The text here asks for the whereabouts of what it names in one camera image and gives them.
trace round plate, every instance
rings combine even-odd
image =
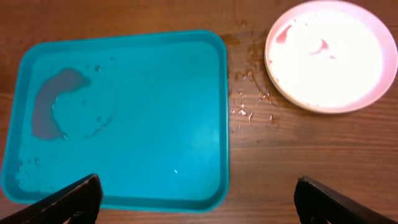
[[[268,74],[296,105],[321,113],[358,110],[394,81],[398,53],[388,28],[342,1],[312,1],[280,16],[265,48]]]

